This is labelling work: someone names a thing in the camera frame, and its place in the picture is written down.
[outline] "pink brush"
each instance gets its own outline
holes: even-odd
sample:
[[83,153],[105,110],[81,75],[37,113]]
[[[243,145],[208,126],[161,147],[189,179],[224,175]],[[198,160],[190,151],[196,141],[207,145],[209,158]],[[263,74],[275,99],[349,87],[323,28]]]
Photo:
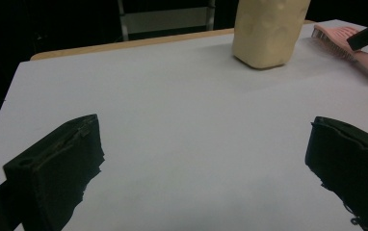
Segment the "pink brush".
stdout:
[[353,51],[347,39],[358,33],[353,27],[327,28],[319,24],[314,25],[313,38],[323,41],[338,56],[349,61],[358,61],[368,70],[368,53],[363,51]]

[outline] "beige container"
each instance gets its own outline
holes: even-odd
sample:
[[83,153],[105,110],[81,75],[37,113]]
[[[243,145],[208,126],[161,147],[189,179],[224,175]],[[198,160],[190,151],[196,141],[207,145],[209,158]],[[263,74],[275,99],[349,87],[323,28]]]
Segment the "beige container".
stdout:
[[232,52],[254,68],[287,63],[310,0],[240,0]]

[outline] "white table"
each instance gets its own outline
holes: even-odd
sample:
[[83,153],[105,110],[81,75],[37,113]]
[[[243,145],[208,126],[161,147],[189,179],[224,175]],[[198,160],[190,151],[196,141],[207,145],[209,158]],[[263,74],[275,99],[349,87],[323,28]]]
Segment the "white table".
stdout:
[[304,155],[315,116],[368,132],[368,79],[312,30],[264,71],[232,57],[232,35],[23,63],[0,113],[0,184],[8,160],[98,114],[106,161],[64,230],[361,230]]

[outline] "chair leg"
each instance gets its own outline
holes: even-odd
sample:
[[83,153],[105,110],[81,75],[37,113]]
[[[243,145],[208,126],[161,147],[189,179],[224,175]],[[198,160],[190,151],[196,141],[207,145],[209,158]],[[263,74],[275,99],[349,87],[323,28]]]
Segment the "chair leg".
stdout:
[[206,29],[207,31],[214,30],[214,17],[215,17],[215,0],[208,1]]
[[118,0],[118,17],[120,18],[121,34],[123,35],[123,41],[128,41],[129,33],[127,30],[125,16],[126,14],[124,12],[123,0]]

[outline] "wooden table edge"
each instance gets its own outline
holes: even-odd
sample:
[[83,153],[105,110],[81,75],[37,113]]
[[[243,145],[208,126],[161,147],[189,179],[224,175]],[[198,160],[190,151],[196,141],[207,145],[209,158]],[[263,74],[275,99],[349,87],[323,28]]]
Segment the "wooden table edge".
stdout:
[[[308,23],[314,23],[314,22],[310,20],[304,21],[304,24],[308,24]],[[78,48],[72,48],[72,49],[47,51],[47,52],[42,52],[42,53],[38,53],[34,55],[33,57],[31,57],[31,61],[63,57],[63,56],[81,55],[81,54],[109,51],[109,50],[116,50],[116,49],[124,49],[124,48],[131,48],[131,47],[138,47],[138,46],[145,46],[145,45],[153,45],[153,44],[181,41],[181,40],[188,40],[188,39],[200,39],[200,38],[207,38],[207,37],[213,37],[213,36],[223,36],[223,35],[229,35],[233,33],[234,33],[234,29],[230,28],[230,29],[223,29],[223,30],[216,30],[216,31],[206,31],[206,32],[184,34],[184,35],[178,35],[178,36],[147,38],[147,39],[141,39],[141,40],[115,42],[115,43],[109,43],[109,44],[78,47]]]

